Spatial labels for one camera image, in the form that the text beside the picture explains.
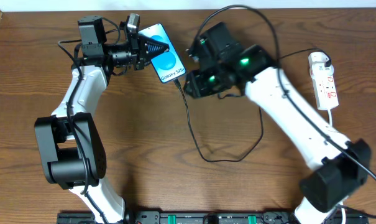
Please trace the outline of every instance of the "blue phone screen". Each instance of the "blue phone screen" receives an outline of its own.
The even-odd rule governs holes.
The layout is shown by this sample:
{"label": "blue phone screen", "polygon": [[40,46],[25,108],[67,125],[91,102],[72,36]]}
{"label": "blue phone screen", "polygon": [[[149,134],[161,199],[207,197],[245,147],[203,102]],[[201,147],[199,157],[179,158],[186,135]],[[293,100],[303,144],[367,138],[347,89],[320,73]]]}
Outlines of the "blue phone screen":
{"label": "blue phone screen", "polygon": [[154,40],[167,43],[170,47],[168,52],[162,53],[151,61],[162,83],[166,83],[185,74],[185,67],[161,24],[155,24],[139,31],[139,33]]}

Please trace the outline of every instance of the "white wall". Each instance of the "white wall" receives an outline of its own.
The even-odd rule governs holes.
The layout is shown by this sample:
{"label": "white wall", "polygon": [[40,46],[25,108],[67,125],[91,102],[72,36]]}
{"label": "white wall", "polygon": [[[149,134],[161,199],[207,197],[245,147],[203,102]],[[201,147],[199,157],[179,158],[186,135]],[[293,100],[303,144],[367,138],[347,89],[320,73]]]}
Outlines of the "white wall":
{"label": "white wall", "polygon": [[2,12],[219,9],[230,4],[256,8],[376,7],[376,0],[0,0]]}

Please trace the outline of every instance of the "black cable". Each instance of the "black cable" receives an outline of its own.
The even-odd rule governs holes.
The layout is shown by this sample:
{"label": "black cable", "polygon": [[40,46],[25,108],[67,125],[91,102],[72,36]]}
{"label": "black cable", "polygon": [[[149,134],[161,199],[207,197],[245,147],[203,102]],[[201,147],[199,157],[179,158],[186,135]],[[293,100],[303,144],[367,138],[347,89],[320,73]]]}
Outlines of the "black cable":
{"label": "black cable", "polygon": [[88,192],[84,194],[84,196],[88,199],[90,204],[95,208],[95,210],[99,213],[99,216],[102,218],[104,224],[109,224],[106,220],[105,214],[99,209],[99,207],[95,204],[94,200],[89,196]]}
{"label": "black cable", "polygon": [[232,93],[228,93],[228,94],[226,94],[224,96],[221,96],[221,93],[217,93],[217,97],[218,97],[219,100],[223,100],[223,99],[225,99],[227,97],[236,97],[236,98],[238,98],[238,97],[243,97],[243,96],[244,95],[236,95],[236,94],[232,94]]}
{"label": "black cable", "polygon": [[105,34],[110,34],[110,33],[115,32],[115,31],[117,31],[117,29],[106,31]]}
{"label": "black cable", "polygon": [[183,102],[184,102],[185,108],[186,108],[186,117],[187,117],[187,120],[188,120],[189,131],[190,131],[190,134],[192,135],[193,142],[195,143],[195,146],[196,146],[196,148],[197,148],[197,150],[199,152],[199,155],[200,155],[200,157],[204,161],[206,161],[206,162],[240,162],[243,159],[245,159],[254,150],[254,148],[258,145],[258,143],[261,141],[262,136],[264,136],[264,122],[262,121],[262,111],[261,111],[261,108],[258,107],[259,114],[260,114],[260,122],[261,122],[261,135],[258,138],[257,142],[251,147],[251,149],[249,149],[240,159],[236,159],[236,160],[231,160],[231,159],[209,160],[209,159],[206,159],[204,157],[204,155],[200,151],[200,147],[199,147],[198,142],[197,142],[197,140],[195,138],[195,134],[193,133],[193,130],[192,130],[192,126],[191,126],[191,123],[190,123],[189,107],[188,107],[188,103],[186,102],[185,94],[182,91],[181,83],[178,81],[178,79],[174,79],[174,84],[177,86],[177,88],[181,92],[181,95],[182,95],[182,98],[183,98]]}
{"label": "black cable", "polygon": [[371,214],[368,214],[368,213],[365,213],[365,212],[362,212],[362,211],[359,211],[359,210],[356,210],[354,208],[350,208],[348,206],[345,206],[345,205],[337,205],[336,206],[337,208],[340,208],[340,209],[345,209],[347,212],[352,212],[352,213],[358,213],[358,214],[361,214],[362,216],[364,217],[368,217],[368,218],[374,218],[376,219],[376,215],[371,215]]}
{"label": "black cable", "polygon": [[121,75],[124,75],[127,71],[128,71],[128,66],[127,65],[123,65],[123,67],[124,67],[124,70],[123,71],[121,71],[121,72],[119,72],[119,73],[114,73],[114,72],[112,72],[112,75],[114,75],[114,76],[121,76]]}
{"label": "black cable", "polygon": [[83,45],[83,43],[78,43],[78,44],[76,44],[76,47],[75,47],[75,50],[74,50],[74,57],[75,57],[75,59],[77,59],[78,58],[78,52],[80,51],[80,47]]}
{"label": "black cable", "polygon": [[333,218],[336,216],[338,210],[339,210],[338,208],[335,208],[334,211],[331,212],[331,213],[330,213],[330,214],[329,214],[329,215],[323,220],[322,224],[326,224],[326,221],[328,221],[329,219],[333,219]]}
{"label": "black cable", "polygon": [[206,25],[206,23],[212,18],[214,17],[215,15],[219,14],[220,12],[223,12],[223,11],[226,11],[228,9],[231,9],[231,8],[235,8],[235,7],[242,7],[244,9],[247,9],[251,12],[254,12],[255,14],[257,14],[258,16],[260,16],[266,23],[267,25],[269,26],[269,29],[271,30],[272,32],[272,35],[273,35],[273,40],[275,42],[275,53],[276,53],[276,63],[277,63],[277,78],[278,78],[278,82],[280,84],[280,88],[282,89],[282,92],[283,92],[283,96],[286,97],[288,99],[288,101],[293,105],[293,107],[297,110],[297,112],[299,112],[300,115],[302,115],[302,117],[304,117],[304,119],[323,137],[325,138],[325,140],[330,143],[332,146],[334,146],[338,151],[340,151],[343,155],[345,155],[348,159],[350,159],[352,162],[354,162],[356,165],[358,165],[361,169],[363,169],[364,171],[366,171],[366,173],[368,173],[375,181],[376,181],[376,174],[374,174],[370,169],[366,168],[366,166],[364,166],[363,164],[361,164],[358,160],[356,160],[355,158],[353,158],[350,154],[348,154],[345,149],[343,149],[340,145],[338,145],[337,143],[335,143],[331,138],[330,136],[328,136],[326,133],[324,133],[319,127],[317,127],[317,125],[315,125],[313,123],[312,120],[309,119],[309,117],[307,117],[306,114],[304,114],[304,112],[302,112],[302,110],[295,104],[295,102],[291,99],[290,95],[288,94],[288,90],[285,88],[284,84],[282,83],[282,74],[280,73],[280,47],[279,47],[279,43],[278,43],[278,39],[277,39],[277,35],[276,35],[276,31],[275,31],[275,28],[274,26],[272,25],[272,23],[268,20],[268,18],[262,14],[262,12],[260,12],[259,10],[257,9],[254,9],[254,8],[251,8],[249,6],[245,6],[245,5],[231,5],[231,6],[226,6],[222,9],[219,9],[217,11],[215,11],[214,13],[212,13],[209,17],[207,17],[204,22],[202,23],[202,25],[200,26],[197,34],[195,35],[195,39],[193,40],[193,43],[190,47],[190,51],[193,49],[193,46],[195,44],[195,41],[197,41],[199,35],[200,35],[200,32],[201,30],[203,29],[203,27]]}
{"label": "black cable", "polygon": [[119,33],[119,35],[118,35],[117,40],[116,40],[116,42],[114,44],[117,44],[119,42],[120,36],[121,36],[120,27],[117,24],[115,24],[113,21],[111,21],[110,19],[107,19],[105,17],[102,17],[102,19],[108,21],[110,24],[112,24],[112,25],[114,25],[116,27],[117,32]]}
{"label": "black cable", "polygon": [[85,155],[84,150],[83,150],[83,146],[81,145],[80,139],[79,139],[77,132],[76,132],[76,129],[75,129],[76,124],[74,123],[74,121],[72,120],[72,118],[70,116],[70,111],[72,109],[71,103],[73,103],[73,99],[76,95],[78,86],[80,85],[80,83],[83,79],[83,72],[81,71],[80,66],[78,65],[77,61],[73,58],[73,56],[67,51],[67,49],[65,49],[62,46],[62,43],[74,43],[74,42],[77,42],[77,41],[76,40],[64,40],[64,41],[61,40],[61,41],[58,42],[58,46],[70,57],[70,59],[73,61],[73,64],[77,68],[78,74],[79,74],[77,83],[76,83],[75,87],[73,88],[73,91],[70,94],[69,100],[66,102],[66,115],[68,117],[69,127],[70,127],[70,129],[73,133],[73,136],[75,137],[75,140],[76,140],[77,150],[80,153],[80,156],[83,160],[84,172],[85,172],[85,185],[84,185],[84,189],[80,192],[80,194],[84,195],[85,193],[87,193],[87,190],[88,190],[88,163],[87,163],[86,155]]}

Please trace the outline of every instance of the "wooden table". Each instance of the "wooden table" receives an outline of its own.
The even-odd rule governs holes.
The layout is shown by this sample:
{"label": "wooden table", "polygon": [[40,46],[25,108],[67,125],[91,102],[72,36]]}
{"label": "wooden table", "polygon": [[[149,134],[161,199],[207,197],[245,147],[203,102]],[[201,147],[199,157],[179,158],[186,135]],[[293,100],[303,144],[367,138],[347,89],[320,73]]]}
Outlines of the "wooden table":
{"label": "wooden table", "polygon": [[[138,11],[141,27],[161,22],[188,69],[184,53],[212,11]],[[275,24],[282,55],[318,46],[332,57],[340,105],[334,125],[372,147],[376,173],[376,9],[263,10]],[[43,175],[34,122],[49,116],[71,80],[70,59],[58,40],[78,39],[76,21],[100,14],[115,22],[130,12],[5,13],[0,25],[0,223],[55,223],[61,211],[88,208]],[[246,46],[274,51],[268,27],[247,11],[225,21]],[[289,79],[316,107],[308,54],[283,61]],[[260,134],[257,106],[246,98],[188,99],[192,125],[207,158],[237,158]],[[300,179],[310,171],[282,130],[264,115],[265,134],[240,163],[200,159],[186,125],[185,107],[173,83],[161,84],[152,67],[112,77],[94,117],[108,159],[107,176],[127,203],[162,210],[294,209]],[[347,204],[376,213],[376,183]]]}

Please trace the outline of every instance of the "white power strip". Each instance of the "white power strip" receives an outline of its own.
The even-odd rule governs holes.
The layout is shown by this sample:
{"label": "white power strip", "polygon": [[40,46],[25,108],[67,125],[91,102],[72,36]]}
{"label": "white power strip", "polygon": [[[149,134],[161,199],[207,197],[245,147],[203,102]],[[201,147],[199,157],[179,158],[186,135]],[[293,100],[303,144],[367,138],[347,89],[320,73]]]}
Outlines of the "white power strip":
{"label": "white power strip", "polygon": [[332,126],[331,109],[338,106],[337,90],[333,77],[334,67],[333,65],[325,66],[330,58],[322,52],[314,52],[310,54],[308,59],[316,105],[319,110],[328,111],[329,123]]}

